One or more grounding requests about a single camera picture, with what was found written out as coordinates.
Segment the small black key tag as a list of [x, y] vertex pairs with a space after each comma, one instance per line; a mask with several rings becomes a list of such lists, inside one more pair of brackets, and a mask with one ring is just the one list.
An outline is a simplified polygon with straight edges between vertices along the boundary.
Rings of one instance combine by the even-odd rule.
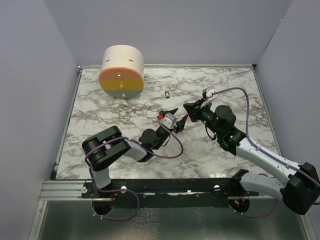
[[165, 97], [166, 97], [167, 99], [170, 98], [170, 93], [169, 93], [168, 91], [165, 92]]

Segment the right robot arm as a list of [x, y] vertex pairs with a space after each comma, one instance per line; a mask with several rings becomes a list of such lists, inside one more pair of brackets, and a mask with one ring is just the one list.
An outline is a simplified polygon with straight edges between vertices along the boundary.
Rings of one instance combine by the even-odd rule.
[[236, 116], [227, 105], [215, 111], [203, 101], [185, 103], [192, 122], [202, 122], [216, 136], [219, 146], [235, 156], [246, 159], [273, 176], [267, 178], [240, 170], [233, 176], [229, 189], [240, 196], [257, 192], [281, 200], [291, 211], [305, 215], [320, 196], [320, 180], [316, 168], [305, 162], [299, 164], [285, 159], [250, 140], [246, 133], [235, 127]]

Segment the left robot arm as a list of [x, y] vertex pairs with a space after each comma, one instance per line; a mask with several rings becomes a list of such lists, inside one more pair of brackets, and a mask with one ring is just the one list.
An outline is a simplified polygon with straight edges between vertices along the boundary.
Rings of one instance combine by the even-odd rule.
[[[147, 162], [152, 157], [175, 159], [182, 155], [184, 147], [176, 134], [184, 130], [188, 116], [177, 121], [177, 108], [160, 111], [157, 116], [159, 127], [157, 130], [145, 129], [138, 141], [126, 137], [121, 130], [113, 125], [89, 138], [81, 144], [85, 154], [85, 163], [94, 181], [93, 191], [97, 196], [106, 197], [111, 190], [109, 166], [120, 157], [125, 156], [139, 163]], [[154, 151], [165, 147], [170, 138], [175, 138], [181, 147], [176, 156], [160, 156]]]

